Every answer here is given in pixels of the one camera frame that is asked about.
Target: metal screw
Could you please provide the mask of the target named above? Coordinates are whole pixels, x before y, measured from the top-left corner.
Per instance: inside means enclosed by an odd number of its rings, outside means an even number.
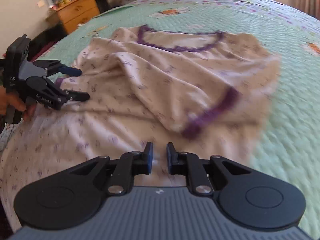
[[[211,192],[211,190],[212,189],[206,185],[200,185],[200,186],[196,187],[196,192],[198,192],[200,194],[208,194]]]
[[[113,185],[108,188],[108,191],[113,194],[120,194],[123,192],[123,190],[124,190],[123,187],[119,185]]]

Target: bed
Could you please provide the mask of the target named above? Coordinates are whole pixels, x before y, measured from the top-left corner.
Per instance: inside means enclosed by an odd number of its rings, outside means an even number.
[[[220,30],[251,33],[265,48],[281,56],[281,77],[272,100],[272,112],[250,158],[250,166],[288,181],[304,193],[307,209],[300,227],[313,238],[318,238],[319,21],[271,0],[137,0],[95,17],[54,45],[42,59],[60,59],[70,65],[92,37],[110,37],[118,27],[144,24],[172,32],[212,33]],[[16,129],[8,125],[0,143],[5,145]],[[9,158],[7,154],[4,151],[3,158]],[[1,183],[2,191],[15,186],[2,179]],[[9,214],[9,200],[3,195],[1,200]],[[16,218],[10,215],[8,218],[13,229],[17,230]]]

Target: orange flower motif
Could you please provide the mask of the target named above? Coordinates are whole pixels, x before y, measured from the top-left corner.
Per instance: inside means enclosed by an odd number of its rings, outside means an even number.
[[[180,12],[177,9],[168,9],[168,10],[164,10],[161,12],[162,14],[167,14],[167,15],[177,15]]]
[[[309,46],[314,52],[320,54],[320,48],[319,48],[316,44],[308,42],[308,46]]]

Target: white garment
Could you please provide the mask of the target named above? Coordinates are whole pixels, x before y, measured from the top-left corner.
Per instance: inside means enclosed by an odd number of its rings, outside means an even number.
[[[20,224],[13,200],[23,186],[99,155],[116,159],[153,142],[152,174],[135,179],[153,186],[185,184],[167,173],[168,142],[200,158],[218,154],[245,163],[268,114],[279,60],[250,34],[142,26],[93,38],[73,66],[83,75],[61,87],[91,99],[60,111],[38,106],[3,153],[0,196],[14,231]]]

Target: gray gripper housing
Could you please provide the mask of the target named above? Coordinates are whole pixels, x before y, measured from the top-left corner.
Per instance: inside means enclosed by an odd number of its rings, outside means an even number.
[[[208,197],[186,187],[133,187],[109,197],[86,222],[45,231],[21,228],[10,240],[311,240],[298,227],[255,231],[232,222]]]

